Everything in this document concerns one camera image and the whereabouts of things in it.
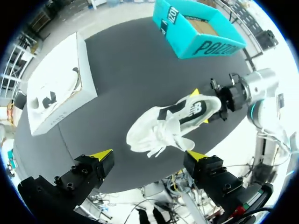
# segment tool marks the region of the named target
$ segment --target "round table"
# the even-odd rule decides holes
[[[24,108],[16,132],[14,153],[23,178],[54,176],[69,170],[73,159],[113,149],[115,166],[100,190],[103,193],[138,188],[183,167],[184,153],[168,148],[157,158],[134,153],[126,144],[132,124],[153,106],[176,103],[195,88],[230,83],[228,74],[249,69],[241,55],[180,60],[152,21],[143,18],[118,24],[86,40],[89,64],[98,97],[70,114],[48,133],[32,137]],[[194,151],[206,153],[241,122],[246,108],[227,121],[203,124],[185,137]]]

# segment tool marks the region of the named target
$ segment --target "new balance logo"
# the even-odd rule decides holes
[[[202,107],[201,107],[201,102],[196,102],[195,104],[193,104],[193,106],[190,108],[190,115],[192,116],[194,114],[197,114],[199,112],[201,112]]]

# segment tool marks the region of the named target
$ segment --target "cardboard box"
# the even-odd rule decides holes
[[[190,0],[157,0],[153,20],[178,58],[228,56],[245,40],[217,9]]]
[[[200,3],[205,4],[207,6],[216,8],[216,3],[215,3],[214,0],[197,0],[197,2],[200,2]]]
[[[97,97],[85,41],[74,33],[37,66],[28,81],[27,110],[32,135],[48,132]]]

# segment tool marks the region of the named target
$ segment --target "sneaker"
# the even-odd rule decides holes
[[[167,146],[174,146],[183,152],[192,150],[195,143],[183,136],[198,128],[221,108],[217,97],[188,95],[176,104],[166,107],[152,107],[130,128],[127,144],[131,151],[147,152],[148,157],[159,156]]]

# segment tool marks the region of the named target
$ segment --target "white shoe box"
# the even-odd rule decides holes
[[[55,93],[56,97],[51,96],[50,92]],[[78,33],[74,33],[40,62],[28,81],[27,110],[31,134],[47,133],[95,97],[97,93],[86,43]]]

